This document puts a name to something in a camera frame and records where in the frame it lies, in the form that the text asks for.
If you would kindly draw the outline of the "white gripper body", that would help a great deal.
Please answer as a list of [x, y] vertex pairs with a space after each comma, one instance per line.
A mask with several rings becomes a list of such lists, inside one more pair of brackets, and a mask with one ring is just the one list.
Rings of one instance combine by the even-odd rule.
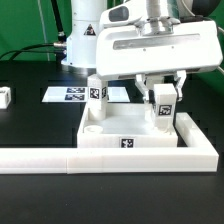
[[179, 0], [128, 0], [104, 11], [96, 47], [96, 72], [104, 80], [138, 74], [216, 69], [223, 60], [217, 26], [180, 20]]

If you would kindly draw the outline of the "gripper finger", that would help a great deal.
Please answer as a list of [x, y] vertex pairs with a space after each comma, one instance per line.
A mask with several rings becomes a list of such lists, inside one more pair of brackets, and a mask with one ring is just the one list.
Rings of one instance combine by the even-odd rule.
[[180, 102], [183, 98], [182, 87], [185, 83], [187, 74], [185, 70], [177, 71], [174, 75], [174, 81], [176, 82], [175, 90], [177, 92], [177, 101]]
[[137, 74], [135, 76], [135, 86], [141, 92], [143, 96], [143, 101], [147, 103], [154, 102], [154, 91], [149, 89], [146, 85], [146, 78], [143, 74]]

